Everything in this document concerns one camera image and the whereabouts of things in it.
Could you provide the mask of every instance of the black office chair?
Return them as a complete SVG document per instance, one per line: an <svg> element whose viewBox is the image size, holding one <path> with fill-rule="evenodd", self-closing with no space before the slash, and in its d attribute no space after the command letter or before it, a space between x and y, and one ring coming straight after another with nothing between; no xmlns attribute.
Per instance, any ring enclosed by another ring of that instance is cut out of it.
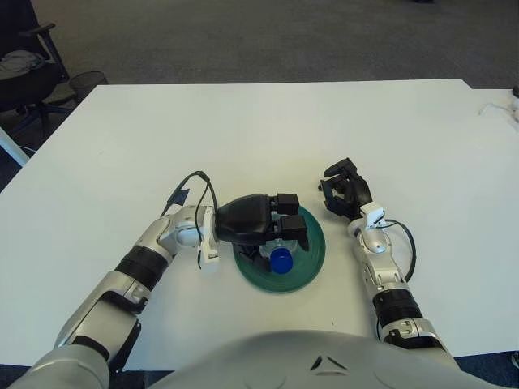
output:
<svg viewBox="0 0 519 389"><path fill-rule="evenodd" d="M17 109L27 116L15 128L11 135L22 130L36 119L41 119L44 134L49 126L49 113L68 114L72 109L59 107L71 98L62 99L53 104L44 104L59 83L69 79L62 59L59 56L49 30L55 24L40 25L30 0L0 0L0 58L15 50L27 50L41 54L47 62L44 66L32 70L26 75L0 81L0 113ZM40 38L48 50L41 44Z"/></svg>

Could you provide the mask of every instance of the white table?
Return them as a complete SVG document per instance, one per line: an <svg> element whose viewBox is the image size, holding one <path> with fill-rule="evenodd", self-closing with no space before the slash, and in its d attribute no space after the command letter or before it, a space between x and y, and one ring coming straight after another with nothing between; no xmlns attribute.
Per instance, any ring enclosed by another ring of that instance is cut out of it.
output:
<svg viewBox="0 0 519 389"><path fill-rule="evenodd" d="M505 112L478 116L489 101L510 97L460 80L98 87L0 194L0 363L31 365L50 350L196 169L220 204L297 193L324 231L324 266L306 288L272 295L242 278L229 244L214 275L182 252L141 315L128 369L177 369L270 330L374 336L345 221L317 191L347 156L387 215L411 228L410 286L452 354L519 348L519 135ZM203 187L189 187L194 203ZM407 243L393 236L405 268Z"/></svg>

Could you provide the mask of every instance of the trash bin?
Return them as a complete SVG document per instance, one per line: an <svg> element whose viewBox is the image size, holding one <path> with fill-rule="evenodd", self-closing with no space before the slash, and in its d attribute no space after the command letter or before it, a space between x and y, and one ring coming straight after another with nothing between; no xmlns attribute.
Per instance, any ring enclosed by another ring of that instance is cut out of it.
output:
<svg viewBox="0 0 519 389"><path fill-rule="evenodd" d="M97 85L108 85L108 80L100 71L87 71L72 78L69 85L75 92L76 104L79 104Z"/></svg>

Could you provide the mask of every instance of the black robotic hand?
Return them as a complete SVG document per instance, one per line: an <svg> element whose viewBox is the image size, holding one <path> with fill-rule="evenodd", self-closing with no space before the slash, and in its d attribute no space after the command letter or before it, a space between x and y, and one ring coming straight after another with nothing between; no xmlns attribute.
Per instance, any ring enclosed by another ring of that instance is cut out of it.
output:
<svg viewBox="0 0 519 389"><path fill-rule="evenodd" d="M251 194L218 208L216 235L232 242L241 257L263 271L271 271L269 261L260 254L259 246L267 241L283 239L298 241L309 250L307 225L298 215L299 201L295 194ZM282 215L274 220L272 213Z"/></svg>

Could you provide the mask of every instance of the bottle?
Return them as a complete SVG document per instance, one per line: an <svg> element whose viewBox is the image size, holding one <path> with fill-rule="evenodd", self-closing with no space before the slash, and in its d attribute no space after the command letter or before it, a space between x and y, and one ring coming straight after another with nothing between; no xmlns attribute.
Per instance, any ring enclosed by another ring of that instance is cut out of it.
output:
<svg viewBox="0 0 519 389"><path fill-rule="evenodd" d="M274 239L259 247L259 253L270 261L272 272L286 274L294 266L292 254L298 248L298 241Z"/></svg>

